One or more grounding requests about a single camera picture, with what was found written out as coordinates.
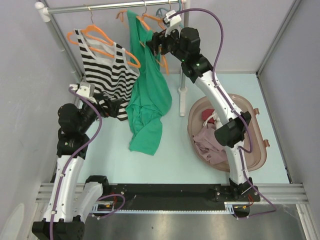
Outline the green tank top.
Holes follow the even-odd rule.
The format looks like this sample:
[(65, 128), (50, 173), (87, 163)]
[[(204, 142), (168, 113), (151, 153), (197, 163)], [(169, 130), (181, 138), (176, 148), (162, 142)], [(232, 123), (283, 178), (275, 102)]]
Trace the green tank top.
[(140, 75), (133, 85), (131, 99), (125, 109), (132, 133), (129, 150), (153, 156), (162, 138), (161, 118), (171, 109), (172, 96), (156, 61), (160, 57), (155, 57), (146, 44), (153, 32), (143, 26), (135, 12), (128, 10), (126, 15), (130, 52), (141, 64)]

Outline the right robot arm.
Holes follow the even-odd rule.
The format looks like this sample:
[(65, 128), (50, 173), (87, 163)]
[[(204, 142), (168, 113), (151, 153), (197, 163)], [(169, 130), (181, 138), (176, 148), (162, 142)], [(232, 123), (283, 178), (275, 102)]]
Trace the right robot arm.
[(245, 162), (245, 153), (253, 151), (253, 144), (249, 144), (249, 149), (244, 147), (245, 137), (252, 136), (249, 130), (252, 116), (248, 111), (241, 111), (224, 90), (212, 64), (201, 54), (200, 43), (198, 30), (185, 27), (155, 32), (146, 45), (154, 56), (170, 53), (176, 57), (184, 75), (205, 94), (216, 110), (222, 126), (214, 135), (226, 151), (229, 191), (235, 200), (242, 201), (254, 187)]

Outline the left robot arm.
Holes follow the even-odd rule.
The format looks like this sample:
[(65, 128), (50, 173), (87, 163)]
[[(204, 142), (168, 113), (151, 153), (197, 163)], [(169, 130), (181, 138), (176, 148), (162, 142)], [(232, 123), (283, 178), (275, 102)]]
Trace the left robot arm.
[(83, 99), (81, 108), (72, 103), (58, 110), (57, 164), (52, 193), (48, 206), (39, 221), (32, 224), (31, 232), (39, 240), (81, 240), (84, 237), (85, 221), (92, 216), (96, 202), (110, 200), (110, 214), (125, 205), (125, 197), (112, 193), (106, 176), (91, 175), (83, 190), (76, 196), (76, 187), (83, 167), (88, 145), (93, 141), (86, 134), (95, 120), (102, 120), (95, 104)]

